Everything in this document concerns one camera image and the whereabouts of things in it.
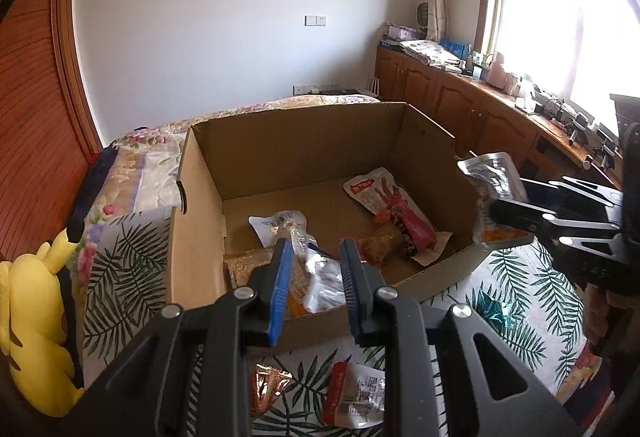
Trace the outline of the wooden sideboard cabinet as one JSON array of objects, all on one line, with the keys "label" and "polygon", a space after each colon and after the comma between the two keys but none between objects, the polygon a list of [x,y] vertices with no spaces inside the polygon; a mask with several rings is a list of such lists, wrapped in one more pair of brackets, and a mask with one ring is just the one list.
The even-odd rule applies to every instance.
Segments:
[{"label": "wooden sideboard cabinet", "polygon": [[454,136],[458,156],[509,153],[525,178],[549,180],[573,176],[622,188],[619,171],[586,165],[587,149],[572,145],[558,124],[527,114],[515,100],[483,82],[426,66],[382,45],[376,50],[374,76],[378,96],[406,101]]}]

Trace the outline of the yellow plush toy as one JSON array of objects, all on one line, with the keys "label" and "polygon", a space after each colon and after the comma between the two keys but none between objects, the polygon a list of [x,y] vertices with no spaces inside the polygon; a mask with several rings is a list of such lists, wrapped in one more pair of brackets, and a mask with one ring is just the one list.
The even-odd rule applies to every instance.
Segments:
[{"label": "yellow plush toy", "polygon": [[1,263],[1,353],[18,391],[48,417],[65,417],[82,395],[64,347],[67,322],[58,280],[75,249],[61,231],[36,253]]}]

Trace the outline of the teal foil candy packet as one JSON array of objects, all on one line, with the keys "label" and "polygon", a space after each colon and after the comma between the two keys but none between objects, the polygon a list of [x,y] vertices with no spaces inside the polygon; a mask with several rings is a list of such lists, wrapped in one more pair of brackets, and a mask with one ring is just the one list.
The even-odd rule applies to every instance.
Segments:
[{"label": "teal foil candy packet", "polygon": [[473,289],[465,296],[465,303],[499,334],[512,329],[518,321],[518,307],[492,289]]}]

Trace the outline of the silver foil snack packet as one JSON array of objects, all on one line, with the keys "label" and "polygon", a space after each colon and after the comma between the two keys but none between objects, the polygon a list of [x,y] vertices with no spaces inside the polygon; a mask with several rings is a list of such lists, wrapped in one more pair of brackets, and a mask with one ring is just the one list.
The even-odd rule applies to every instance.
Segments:
[{"label": "silver foil snack packet", "polygon": [[488,251],[532,243],[531,233],[501,225],[490,216],[490,207],[498,200],[528,201],[520,174],[509,154],[486,153],[459,161],[458,168],[480,195],[476,202],[474,242]]}]

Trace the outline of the wooden louvered wardrobe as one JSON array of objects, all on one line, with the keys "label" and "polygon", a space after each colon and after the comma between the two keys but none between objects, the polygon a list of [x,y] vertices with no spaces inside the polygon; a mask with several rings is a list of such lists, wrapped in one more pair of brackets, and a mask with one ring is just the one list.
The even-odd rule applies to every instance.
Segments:
[{"label": "wooden louvered wardrobe", "polygon": [[15,0],[1,23],[1,257],[53,239],[102,149],[72,0]]}]

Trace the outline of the copper foil candy wrapper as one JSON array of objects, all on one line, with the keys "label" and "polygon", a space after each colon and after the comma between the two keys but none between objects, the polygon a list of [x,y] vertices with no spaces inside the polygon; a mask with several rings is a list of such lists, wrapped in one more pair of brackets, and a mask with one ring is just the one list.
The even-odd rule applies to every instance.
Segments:
[{"label": "copper foil candy wrapper", "polygon": [[292,379],[290,372],[256,363],[250,373],[250,417],[255,420],[265,414],[286,391]]}]

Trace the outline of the brown cardboard box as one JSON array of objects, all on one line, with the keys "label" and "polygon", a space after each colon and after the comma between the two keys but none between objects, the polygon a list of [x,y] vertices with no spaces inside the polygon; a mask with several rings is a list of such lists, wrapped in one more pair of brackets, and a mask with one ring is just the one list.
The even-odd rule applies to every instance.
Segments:
[{"label": "brown cardboard box", "polygon": [[454,137],[405,102],[276,109],[194,125],[183,146],[172,213],[169,301],[184,308],[227,291],[224,257],[257,249],[250,217],[302,212],[321,249],[367,237],[372,216],[344,190],[375,168],[390,171],[428,220],[450,238],[422,266],[390,257],[385,281],[425,301],[465,279],[486,258],[473,242],[477,194],[462,176]]}]

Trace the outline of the red white snack packet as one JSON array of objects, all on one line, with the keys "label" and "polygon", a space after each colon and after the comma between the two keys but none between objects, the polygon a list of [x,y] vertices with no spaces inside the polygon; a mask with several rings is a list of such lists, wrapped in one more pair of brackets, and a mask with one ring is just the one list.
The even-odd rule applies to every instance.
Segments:
[{"label": "red white snack packet", "polygon": [[350,361],[331,372],[322,422],[328,426],[366,429],[384,421],[385,373]]}]

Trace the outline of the chicken foot snack packet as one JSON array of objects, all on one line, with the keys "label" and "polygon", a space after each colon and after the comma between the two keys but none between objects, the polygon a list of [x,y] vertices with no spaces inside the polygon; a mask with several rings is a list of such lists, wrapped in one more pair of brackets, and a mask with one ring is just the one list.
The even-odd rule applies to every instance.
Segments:
[{"label": "chicken foot snack packet", "polygon": [[397,255],[427,267],[444,253],[451,232],[436,230],[386,168],[349,179],[343,189],[373,215],[372,235],[357,241],[368,264],[382,267]]}]

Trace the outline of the brown cracker pack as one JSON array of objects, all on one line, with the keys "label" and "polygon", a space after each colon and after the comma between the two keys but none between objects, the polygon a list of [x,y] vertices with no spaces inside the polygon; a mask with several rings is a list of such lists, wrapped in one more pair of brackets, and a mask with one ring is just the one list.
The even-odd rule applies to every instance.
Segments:
[{"label": "brown cracker pack", "polygon": [[224,257],[224,272],[231,289],[247,285],[254,269],[269,265],[273,249],[252,249],[244,253],[230,254]]}]

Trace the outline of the white wall switch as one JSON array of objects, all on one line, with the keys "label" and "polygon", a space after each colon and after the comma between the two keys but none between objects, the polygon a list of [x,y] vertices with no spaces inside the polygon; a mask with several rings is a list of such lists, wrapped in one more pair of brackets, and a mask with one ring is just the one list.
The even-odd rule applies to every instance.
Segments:
[{"label": "white wall switch", "polygon": [[306,27],[325,27],[326,16],[306,16],[305,26]]}]

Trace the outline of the white orange snack bag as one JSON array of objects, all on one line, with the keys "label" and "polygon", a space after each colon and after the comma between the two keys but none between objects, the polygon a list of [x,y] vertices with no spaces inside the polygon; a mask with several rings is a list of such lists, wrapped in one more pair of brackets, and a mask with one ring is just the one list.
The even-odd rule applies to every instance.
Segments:
[{"label": "white orange snack bag", "polygon": [[303,317],[310,313],[341,307],[345,294],[340,262],[318,246],[307,231],[307,218],[300,211],[285,210],[270,217],[248,217],[263,247],[273,247],[279,239],[291,243],[290,313]]}]

